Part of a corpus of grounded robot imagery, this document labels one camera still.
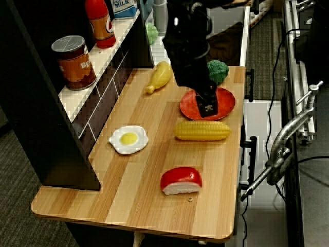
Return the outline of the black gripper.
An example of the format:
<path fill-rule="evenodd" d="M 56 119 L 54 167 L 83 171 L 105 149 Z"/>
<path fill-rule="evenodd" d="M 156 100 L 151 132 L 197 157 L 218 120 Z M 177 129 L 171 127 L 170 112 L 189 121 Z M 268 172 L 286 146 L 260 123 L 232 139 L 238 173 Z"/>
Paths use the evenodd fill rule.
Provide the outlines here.
<path fill-rule="evenodd" d="M 202 54 L 186 58 L 174 55 L 170 58 L 177 85 L 195 91 L 197 108 L 202 118 L 218 113 L 216 84 L 209 78 L 206 56 Z"/>

